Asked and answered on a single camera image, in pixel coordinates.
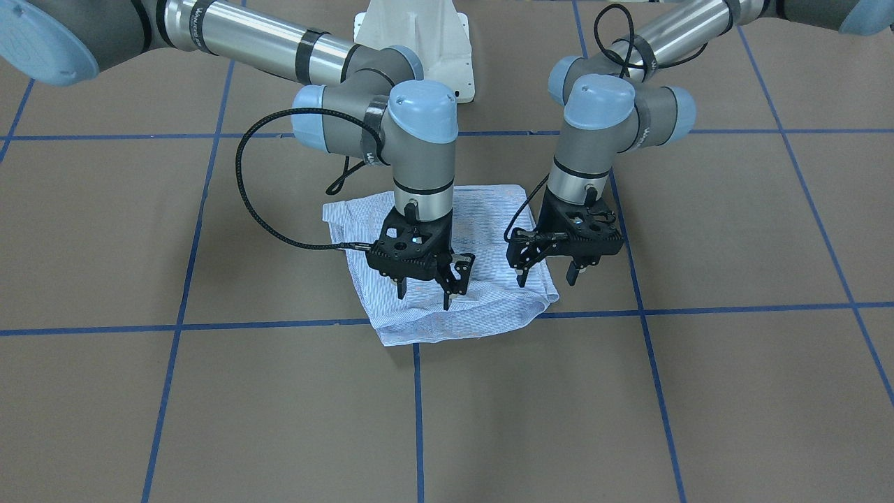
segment metal cylinder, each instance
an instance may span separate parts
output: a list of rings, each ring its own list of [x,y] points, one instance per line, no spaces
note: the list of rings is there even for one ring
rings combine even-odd
[[[676,140],[695,121],[695,104],[683,90],[633,86],[606,75],[581,77],[574,88],[548,184],[570,204],[583,204],[590,189],[603,196],[618,153]]]
[[[152,47],[152,24],[140,2],[29,0],[28,4],[52,16],[83,42],[100,72]]]
[[[175,47],[204,50],[302,83],[337,84],[355,47],[223,0],[169,0],[164,25]]]
[[[874,35],[894,23],[894,3],[885,0],[770,0],[761,15],[865,36]]]
[[[355,72],[344,83],[324,88],[322,106],[368,122],[367,113],[375,98],[387,96],[391,88],[391,83],[377,72]],[[367,134],[355,124],[324,115],[323,130],[330,152],[367,158],[363,143],[363,136]]]
[[[658,65],[670,64],[719,37],[730,25],[730,9],[723,0],[697,0],[680,4],[676,9],[645,25],[637,34],[655,54]],[[620,40],[609,49],[627,55],[629,43]],[[634,48],[630,62],[643,65],[644,58]],[[645,70],[630,68],[630,79],[643,81]]]
[[[385,114],[382,121],[387,142],[383,157],[392,165],[394,207],[403,214],[415,201],[419,220],[430,222],[453,210],[453,177],[456,141],[432,143],[404,131]]]

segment blue tape line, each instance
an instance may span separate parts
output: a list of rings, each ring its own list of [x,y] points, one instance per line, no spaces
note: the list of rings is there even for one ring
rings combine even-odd
[[[221,97],[221,106],[217,115],[217,127],[215,129],[215,140],[211,146],[211,154],[208,157],[208,168],[205,173],[205,186],[202,189],[202,200],[198,205],[198,217],[196,218],[196,229],[192,236],[192,247],[190,249],[190,262],[186,267],[186,278],[183,280],[183,296],[181,298],[180,309],[177,313],[177,325],[181,326],[186,318],[186,305],[190,298],[190,285],[192,283],[192,274],[196,266],[196,256],[198,254],[198,240],[202,233],[202,219],[205,214],[205,202],[208,198],[208,187],[211,184],[211,176],[214,173],[215,161],[217,159],[217,147],[220,144],[221,130],[224,128],[224,115],[226,114],[227,100],[230,97],[230,84],[232,82],[232,71],[235,62],[230,61],[230,67],[227,69],[226,81],[223,84],[223,96]],[[167,373],[164,376],[164,388],[162,389],[161,404],[158,406],[158,419],[156,421],[156,432],[152,439],[152,449],[149,452],[149,464],[146,470],[146,480],[143,484],[142,503],[148,503],[149,493],[152,491],[152,480],[156,471],[156,460],[158,458],[158,447],[161,444],[162,429],[164,428],[164,416],[167,414],[167,402],[171,392],[171,382],[173,380],[174,365],[177,362],[177,349],[180,346],[181,329],[174,332],[171,341],[171,354],[168,357]]]
[[[244,321],[233,323],[185,323],[184,331],[199,330],[237,330],[251,328],[302,328],[302,327],[338,327],[349,325],[369,325],[369,319],[356,318],[347,320],[288,320],[288,321]]]
[[[894,302],[856,303],[856,306],[860,309],[891,309],[894,308]],[[852,307],[853,306],[849,303],[687,307],[646,309],[644,310],[644,314],[645,316],[672,316],[681,314],[728,314],[737,312],[834,311],[851,309]],[[537,318],[539,320],[573,320],[577,318],[620,318],[628,316],[639,316],[639,310],[544,312],[537,316]],[[347,318],[333,320],[234,321],[222,323],[183,323],[182,325],[124,325],[117,327],[8,328],[0,329],[0,337],[170,332],[175,330],[191,332],[203,330],[308,328],[357,325],[369,325],[369,319]]]
[[[616,318],[624,316],[639,316],[639,311],[569,311],[569,312],[545,312],[537,316],[538,320],[568,320],[575,318]]]
[[[162,134],[57,134],[13,136],[14,141],[101,141],[101,140],[193,140],[211,139],[209,133],[162,133]]]
[[[680,314],[724,314],[735,312],[834,311],[837,309],[851,309],[851,305],[849,303],[826,303],[730,307],[691,307],[673,309],[647,309],[645,310],[645,314],[646,316],[668,316]]]
[[[580,24],[580,12],[578,11],[577,0],[571,0],[574,8],[574,19],[578,25],[578,37],[580,38],[580,49],[584,57],[588,57],[586,51],[586,42],[584,41],[584,31]],[[624,212],[621,208],[618,188],[615,183],[614,172],[609,172],[609,181],[611,182],[611,193],[614,195],[615,204],[618,205],[618,225],[620,231],[626,236],[627,226],[624,224]],[[637,314],[639,315],[639,324],[643,329],[643,339],[645,340],[645,350],[649,355],[649,365],[652,368],[652,381],[655,386],[655,394],[658,397],[658,408],[661,411],[662,423],[664,425],[664,437],[667,439],[668,452],[670,453],[670,464],[673,468],[674,481],[677,483],[677,494],[680,503],[686,503],[686,489],[683,486],[683,477],[680,474],[679,460],[677,459],[677,448],[673,441],[673,431],[671,430],[671,419],[668,415],[667,406],[664,403],[664,391],[662,390],[662,380],[658,373],[658,362],[655,360],[655,353],[652,347],[652,336],[649,333],[649,324],[645,316],[645,308],[643,306],[643,296],[639,290],[639,280],[637,279],[637,267],[633,261],[633,251],[630,247],[630,241],[627,241],[627,257],[630,263],[630,279],[633,282],[633,293],[637,298]]]
[[[426,469],[422,436],[422,363],[419,343],[413,344],[413,389],[416,396],[416,501],[426,501]]]
[[[123,327],[73,327],[73,328],[13,328],[0,330],[0,337],[20,336],[72,336],[79,334],[127,334],[140,332],[171,332],[176,325],[130,325]]]
[[[31,90],[34,89],[34,79],[28,81],[28,87],[25,88],[25,93],[21,95],[21,101],[19,102],[19,109],[15,112],[15,117],[13,118],[13,123],[9,126],[9,132],[6,134],[6,138],[3,142],[3,147],[0,147],[0,163],[6,158],[6,152],[9,150],[9,144],[13,141],[13,136],[15,135],[15,128],[19,127],[19,121],[21,120],[21,115],[25,113],[25,105],[28,103],[28,98],[31,96]]]
[[[786,129],[788,134],[891,134],[894,129]]]
[[[892,134],[894,129],[787,129],[788,134]],[[778,129],[694,129],[690,134],[778,134]],[[462,131],[460,136],[557,136],[557,130]],[[201,140],[212,132],[161,132],[155,134],[44,134],[0,136],[0,141],[117,141],[117,140]],[[241,132],[222,132],[222,139],[240,139]],[[255,138],[295,138],[294,132],[256,132]]]
[[[856,307],[860,309],[877,309],[885,307],[894,307],[894,303],[856,303]]]
[[[775,129],[694,129],[689,134],[777,134]]]
[[[584,39],[584,28],[580,22],[580,11],[578,10],[578,0],[571,0],[571,9],[574,10],[574,22],[578,26],[578,40],[580,41],[580,54],[584,59],[589,59],[590,55],[586,51],[586,40]]]
[[[460,136],[556,136],[559,132],[547,131],[460,131]]]
[[[143,497],[141,502],[149,502],[149,492],[152,491],[152,479],[156,474],[156,460],[158,459],[158,447],[162,442],[162,429],[164,417],[167,414],[167,399],[171,394],[171,382],[173,380],[173,365],[177,360],[177,349],[180,347],[180,330],[173,334],[171,340],[171,354],[168,356],[167,372],[164,375],[164,387],[162,388],[162,401],[158,406],[158,418],[156,419],[156,431],[152,436],[152,448],[149,450],[149,465],[146,469],[146,481],[143,482]]]
[[[242,132],[224,132],[221,138],[239,138],[241,139],[245,133]],[[295,138],[294,132],[256,132],[252,138]]]
[[[850,290],[848,280],[844,276],[844,270],[841,268],[841,264],[839,263],[838,255],[835,253],[835,249],[832,247],[832,242],[831,239],[829,239],[828,233],[826,233],[826,227],[822,223],[820,212],[819,210],[817,210],[816,205],[814,204],[814,197],[811,195],[810,189],[807,187],[807,181],[804,178],[804,173],[801,172],[801,166],[797,161],[797,156],[795,155],[794,149],[792,149],[791,142],[789,141],[789,136],[786,134],[785,129],[782,127],[782,121],[780,120],[780,116],[778,111],[776,110],[776,106],[773,104],[773,100],[770,96],[770,90],[767,89],[767,84],[763,80],[760,69],[757,67],[757,60],[755,60],[755,55],[751,51],[751,47],[748,45],[748,40],[745,37],[745,32],[740,26],[737,26],[736,28],[738,30],[739,37],[742,39],[742,44],[745,46],[745,51],[748,53],[748,59],[751,61],[751,66],[755,69],[755,74],[757,75],[758,82],[760,82],[761,84],[763,95],[766,97],[767,103],[770,105],[770,111],[773,114],[773,119],[776,120],[776,125],[779,127],[779,133],[780,135],[782,135],[782,140],[785,142],[785,148],[789,152],[791,164],[795,168],[795,174],[797,175],[798,181],[801,183],[801,190],[804,191],[804,196],[807,199],[807,204],[810,206],[810,211],[814,215],[816,225],[820,229],[822,240],[825,242],[826,249],[829,251],[829,256],[832,259],[832,264],[835,266],[835,271],[839,275],[841,286],[844,288],[844,292],[848,297],[851,309],[854,312],[854,317],[856,318],[856,324],[860,327],[860,332],[863,334],[863,339],[866,342],[866,347],[869,349],[869,354],[873,358],[875,369],[879,372],[881,383],[885,387],[885,391],[888,393],[888,399],[891,402],[891,406],[894,406],[894,389],[891,388],[890,380],[888,380],[888,374],[885,372],[884,367],[881,365],[879,355],[875,351],[875,344],[873,344],[873,340],[869,336],[869,331],[866,329],[866,325],[863,322],[863,315],[860,314],[860,309],[856,304],[854,294]]]

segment brown floor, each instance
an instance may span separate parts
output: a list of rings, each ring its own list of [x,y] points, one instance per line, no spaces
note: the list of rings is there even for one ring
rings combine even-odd
[[[249,1],[345,38],[367,2],[309,4]],[[547,75],[605,4],[456,5],[458,183],[532,189]],[[619,158],[629,247],[574,288],[551,262],[525,329],[383,348],[343,254],[236,192],[238,138],[297,84],[161,50],[56,89],[0,60],[0,501],[894,501],[894,36],[760,20],[655,81],[699,119]],[[325,240],[342,161],[247,156],[261,213]]]

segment black tape band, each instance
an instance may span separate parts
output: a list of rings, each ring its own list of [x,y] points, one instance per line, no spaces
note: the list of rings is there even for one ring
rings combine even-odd
[[[428,191],[422,191],[419,189],[410,189],[408,186],[402,185],[397,180],[394,180],[394,186],[397,187],[398,189],[401,189],[404,192],[416,194],[417,196],[431,196],[431,195],[435,195],[435,194],[440,194],[441,192],[444,192],[447,189],[451,188],[453,186],[453,181],[450,180],[450,182],[447,183],[444,187],[438,187],[437,189],[431,189]]]
[[[205,36],[203,34],[202,25],[205,22],[205,14],[208,13],[208,8],[216,1],[217,0],[198,0],[192,6],[192,12],[190,12],[190,38],[192,38],[192,43],[198,47],[198,50],[203,53],[209,53],[210,55],[216,54],[211,52],[207,45],[205,45]]]
[[[723,0],[723,3],[727,5],[727,9],[730,10],[730,22],[727,24],[727,29],[723,31],[726,33],[727,31],[732,30],[732,27],[736,25],[739,18],[742,16],[742,5],[739,4],[738,0]]]
[[[624,60],[626,59],[627,53],[625,53],[624,55],[620,55],[620,54],[618,54],[618,53],[612,51],[611,49],[605,49],[605,51],[608,52],[608,53],[614,54],[615,57],[618,58],[618,61],[620,61],[620,63],[615,63],[615,62],[613,62],[611,59],[609,59],[609,61],[611,61],[612,63],[614,63],[614,64],[616,64],[616,65],[618,65],[618,66],[620,66],[620,68],[618,69],[618,76],[621,77],[621,78],[623,78],[624,76],[621,75],[620,72],[621,72],[621,70],[622,70],[623,67],[624,67]]]
[[[158,34],[162,36],[162,40],[164,40],[165,44],[173,47],[171,39],[167,36],[167,26],[164,24],[164,8],[166,6],[167,2],[158,2],[156,7],[156,26],[158,27]]]
[[[557,158],[552,158],[552,163],[555,164],[556,167],[558,167],[561,171],[563,171],[571,176],[575,176],[577,178],[586,178],[588,180],[598,180],[600,178],[605,178],[606,176],[609,175],[608,171],[606,171],[605,173],[581,173],[579,171],[575,171],[575,170],[571,169],[568,166],[563,165],[561,162],[559,162],[559,159],[557,159]]]
[[[785,15],[785,0],[776,0],[776,15],[786,21],[789,20],[789,17]]]
[[[314,45],[327,32],[308,29],[298,43],[295,51],[295,77],[302,84],[312,84],[310,81],[310,55],[314,52]]]
[[[624,152],[629,152],[631,150],[636,150],[640,148],[643,143],[645,143],[645,139],[649,137],[649,132],[652,128],[652,111],[649,110],[649,106],[646,104],[644,99],[640,99],[639,96],[636,97],[634,101],[634,111],[639,118],[639,126],[637,128],[637,137],[633,140],[633,143],[627,147]]]
[[[369,102],[367,112],[363,116],[363,122],[369,124],[374,130],[378,131],[379,138],[382,141],[385,141],[382,131],[382,118],[385,115],[385,109],[387,107],[387,96],[375,96]],[[360,147],[363,149],[363,160],[365,160],[367,164],[375,166],[383,166],[385,164],[385,162],[376,154],[378,145],[376,145],[373,135],[369,134],[367,130],[362,130],[360,132]]]
[[[350,59],[354,56],[354,53],[357,51],[357,49],[359,47],[360,47],[360,44],[354,44],[354,47],[352,47],[348,51],[348,55],[345,56],[344,66],[342,67],[342,77],[339,80],[340,82],[344,82],[344,80],[348,78],[348,65],[350,64]]]
[[[761,8],[761,13],[758,14],[757,17],[762,18],[763,15],[767,12],[767,9],[770,8],[770,0],[763,0],[763,7]]]
[[[139,23],[143,25],[143,49],[139,51],[140,54],[143,54],[152,45],[152,23],[149,22],[149,14],[140,0],[131,0],[131,5],[133,5],[133,10],[137,11]]]
[[[376,70],[376,68],[369,68],[369,67],[367,67],[367,68],[361,68],[361,69],[357,70],[357,71],[354,72],[354,73],[360,73],[360,72],[372,72],[372,73],[378,73],[379,75],[382,76],[382,78],[384,78],[385,80],[387,80],[388,83],[391,84],[392,87],[394,87],[394,81],[392,80],[392,78],[389,77],[388,75],[385,75],[385,73],[384,73],[383,71],[381,71],[381,70]]]
[[[615,40],[615,42],[619,41],[624,41],[628,44],[630,43],[630,39],[627,37],[618,38],[617,40]],[[652,77],[652,74],[658,71],[658,60],[655,58],[655,51],[652,50],[652,46],[649,44],[649,42],[639,35],[634,35],[633,44],[631,45],[637,51],[639,57],[643,60],[643,66],[645,67],[645,69],[643,70],[643,82],[648,81]]]
[[[676,117],[679,118],[679,100],[677,99],[677,93],[675,93],[675,92],[673,91],[673,89],[671,89],[671,88],[669,88],[669,87],[667,87],[667,86],[662,86],[662,89],[665,89],[665,90],[670,91],[670,95],[673,96],[673,106],[674,106],[674,111],[675,111],[676,114],[677,114]],[[662,141],[661,143],[659,143],[658,146],[661,147],[661,145],[664,145],[664,144],[666,144],[668,141],[671,141],[671,137],[673,136],[673,132],[676,131],[676,129],[677,129],[677,123],[676,123],[676,121],[675,121],[675,122],[674,122],[674,128],[673,128],[673,130],[670,131],[670,136],[668,136],[668,139],[665,140],[665,141]]]

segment white cloth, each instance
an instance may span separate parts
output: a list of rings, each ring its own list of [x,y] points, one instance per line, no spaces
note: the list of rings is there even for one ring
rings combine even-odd
[[[503,230],[525,197],[518,185],[455,188],[452,247],[456,253],[474,253],[475,265],[467,294],[454,298],[449,311],[443,310],[443,290],[435,281],[407,278],[407,295],[399,300],[397,287],[369,268],[363,252],[345,252],[360,303],[382,344],[501,334],[525,327],[559,300],[544,262],[531,268],[525,287],[519,288],[506,261]],[[371,243],[393,206],[393,193],[383,192],[325,204],[323,220],[329,223],[333,243]],[[516,226],[534,227],[530,209],[522,212]]]

